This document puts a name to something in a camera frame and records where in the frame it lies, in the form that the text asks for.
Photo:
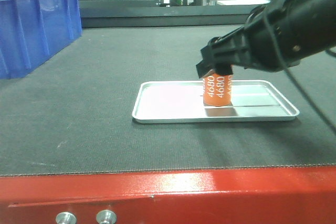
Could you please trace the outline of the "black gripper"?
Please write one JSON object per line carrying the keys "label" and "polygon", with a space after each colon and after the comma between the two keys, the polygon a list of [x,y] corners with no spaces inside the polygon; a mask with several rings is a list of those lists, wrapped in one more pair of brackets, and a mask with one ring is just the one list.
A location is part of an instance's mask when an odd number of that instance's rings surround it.
{"label": "black gripper", "polygon": [[244,26],[215,37],[202,48],[199,78],[232,75],[232,66],[277,72],[335,46],[335,0],[269,0]]}

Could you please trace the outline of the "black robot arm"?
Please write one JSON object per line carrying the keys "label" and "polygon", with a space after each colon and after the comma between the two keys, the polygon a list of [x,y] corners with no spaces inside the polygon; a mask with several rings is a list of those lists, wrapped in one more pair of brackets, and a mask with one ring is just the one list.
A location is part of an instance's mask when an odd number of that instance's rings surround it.
{"label": "black robot arm", "polygon": [[201,49],[199,77],[232,74],[232,66],[277,72],[335,46],[335,0],[268,0],[246,23]]}

